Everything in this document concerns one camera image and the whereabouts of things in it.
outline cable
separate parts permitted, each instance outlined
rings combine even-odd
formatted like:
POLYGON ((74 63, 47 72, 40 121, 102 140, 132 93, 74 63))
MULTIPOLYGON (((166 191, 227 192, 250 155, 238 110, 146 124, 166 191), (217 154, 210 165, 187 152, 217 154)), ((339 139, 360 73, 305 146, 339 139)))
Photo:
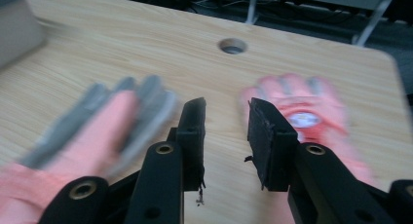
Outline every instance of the cable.
POLYGON ((264 10, 264 11, 270 13, 270 14, 266 14, 266 13, 263 13, 262 11, 260 11, 260 13, 265 17, 273 18, 274 16, 272 16, 272 15, 275 15, 276 17, 278 17, 280 19, 285 19, 285 20, 289 20, 289 21, 298 20, 297 14, 295 12, 292 12, 293 15, 291 17, 286 17, 285 14, 280 14, 279 12, 277 12, 274 9, 271 9, 271 8, 262 8, 261 10, 264 10))
POLYGON ((190 6, 189 7, 189 9, 191 9, 195 14, 197 14, 198 13, 198 11, 197 10, 195 10, 195 8, 194 7, 192 7, 192 6, 190 6))
POLYGON ((272 3, 280 3, 280 0, 262 0, 257 2, 257 5, 270 5, 272 3))
POLYGON ((246 2, 246 1, 248 1, 248 0, 239 0, 239 1, 235 1, 235 2, 232 2, 232 3, 225 4, 222 7, 225 8, 225 7, 229 7, 231 5, 238 4, 238 3, 243 3, 243 2, 246 2))
POLYGON ((207 9, 219 9, 219 7, 211 7, 211 6, 207 6, 207 5, 204 5, 204 4, 199 4, 197 2, 192 2, 192 4, 197 5, 199 7, 207 8, 207 9))
POLYGON ((269 7, 261 7, 261 9, 264 9, 267 12, 270 12, 274 15, 276 15, 277 17, 281 18, 281 19, 287 19, 287 20, 307 20, 307 21, 313 21, 313 22, 325 22, 325 23, 329 23, 329 24, 339 24, 339 23, 343 23, 351 18, 354 17, 354 15, 350 15, 342 20, 339 21, 331 21, 329 19, 333 19, 336 18, 342 14, 344 14, 344 10, 341 10, 339 12, 334 12, 331 15, 327 16, 327 17, 323 17, 323 18, 314 18, 309 16, 308 14, 305 13, 304 9, 297 9, 297 7, 291 6, 289 4, 283 4, 283 3, 278 3, 278 6, 284 8, 285 10, 290 10, 294 15, 292 17, 286 18, 284 16, 284 14, 280 14, 279 12, 275 11, 272 8, 269 7))
POLYGON ((210 0, 200 0, 200 1, 198 1, 198 2, 192 2, 192 3, 194 3, 194 4, 200 4, 200 3, 208 2, 208 1, 210 1, 210 0))

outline hand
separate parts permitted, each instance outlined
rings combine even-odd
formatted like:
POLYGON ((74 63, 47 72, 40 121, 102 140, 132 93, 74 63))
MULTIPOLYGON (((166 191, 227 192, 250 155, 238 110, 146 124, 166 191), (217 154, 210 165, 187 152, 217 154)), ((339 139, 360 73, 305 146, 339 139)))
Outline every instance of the hand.
MULTIPOLYGON (((329 147, 358 180, 374 183, 372 172, 350 143, 346 108, 327 80, 314 77, 306 81, 296 74, 260 79, 256 87, 244 89, 241 94, 246 126, 252 97, 273 103, 295 128, 301 143, 329 147)), ((287 194, 274 196, 270 223, 294 223, 287 194)))
POLYGON ((37 223, 69 181, 115 176, 156 134, 175 101, 156 76, 139 89, 133 78, 122 80, 113 92, 91 86, 33 151, 0 172, 0 223, 37 223))

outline wood grain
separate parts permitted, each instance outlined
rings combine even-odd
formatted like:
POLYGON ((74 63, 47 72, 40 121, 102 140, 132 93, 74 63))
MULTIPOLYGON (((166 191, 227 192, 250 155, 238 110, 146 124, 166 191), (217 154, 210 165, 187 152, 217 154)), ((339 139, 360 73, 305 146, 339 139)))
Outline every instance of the wood grain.
MULTIPOLYGON (((351 141, 378 187, 412 178, 413 143, 394 60, 382 53, 223 19, 124 0, 27 0, 47 43, 0 70, 0 164, 27 152, 38 135, 93 82, 160 75, 180 104, 154 140, 177 125, 183 103, 206 98, 206 204, 185 194, 185 223, 265 223, 274 194, 260 191, 239 112, 241 89, 262 76, 323 76, 350 113, 351 141), (222 53, 225 38, 247 43, 222 53)), ((122 176, 137 170, 142 157, 122 176)))

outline black cable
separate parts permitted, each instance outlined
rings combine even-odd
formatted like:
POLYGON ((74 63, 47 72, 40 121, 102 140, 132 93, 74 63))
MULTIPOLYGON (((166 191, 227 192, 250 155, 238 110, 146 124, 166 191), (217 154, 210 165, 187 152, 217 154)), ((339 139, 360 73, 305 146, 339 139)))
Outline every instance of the black cable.
POLYGON ((191 9, 195 14, 197 14, 198 13, 198 11, 197 10, 195 10, 195 8, 193 7, 193 6, 190 6, 189 7, 189 9, 191 9))
POLYGON ((271 14, 275 15, 276 17, 280 18, 280 19, 285 19, 285 20, 289 20, 289 21, 295 21, 298 20, 297 18, 297 14, 295 12, 292 12, 293 15, 291 17, 286 17, 285 14, 281 14, 279 12, 277 12, 276 10, 269 8, 269 7, 262 7, 260 8, 260 13, 263 13, 261 10, 264 10, 266 12, 269 12, 270 14, 263 14, 263 16, 265 17, 271 17, 271 14))
POLYGON ((328 23, 328 24, 340 24, 340 23, 343 23, 343 22, 345 22, 345 21, 347 21, 347 20, 349 20, 349 19, 351 19, 355 16, 354 14, 350 14, 348 17, 346 17, 342 20, 331 21, 329 19, 333 19, 333 18, 336 18, 336 17, 344 14, 344 10, 341 10, 339 12, 335 12, 335 13, 331 14, 330 16, 327 16, 327 17, 324 17, 324 18, 316 19, 316 18, 310 17, 307 14, 305 14, 303 12, 305 10, 296 9, 296 7, 294 7, 294 6, 290 6, 290 5, 284 4, 284 3, 278 3, 278 6, 283 7, 284 10, 290 10, 291 12, 294 13, 294 16, 286 18, 284 16, 284 14, 281 14, 281 13, 277 12, 276 10, 272 9, 271 6, 270 6, 270 8, 267 7, 267 6, 264 7, 264 8, 263 7, 261 7, 261 8, 263 8, 264 10, 276 15, 277 17, 279 17, 281 19, 286 19, 286 20, 299 20, 299 19, 301 19, 301 20, 308 20, 308 21, 314 21, 314 22, 325 22, 325 23, 328 23))
POLYGON ((207 5, 206 3, 208 3, 210 0, 200 0, 200 1, 195 1, 195 2, 191 2, 193 5, 195 6, 199 6, 202 8, 207 8, 207 9, 212 9, 212 10, 216 10, 219 9, 218 6, 214 5, 207 5))

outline gray box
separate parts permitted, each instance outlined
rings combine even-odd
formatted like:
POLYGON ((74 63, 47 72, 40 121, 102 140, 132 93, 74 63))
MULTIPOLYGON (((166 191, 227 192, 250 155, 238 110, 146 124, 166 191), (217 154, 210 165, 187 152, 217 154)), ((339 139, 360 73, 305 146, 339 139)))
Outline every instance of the gray box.
POLYGON ((0 0, 0 68, 38 47, 44 39, 25 0, 0 0))

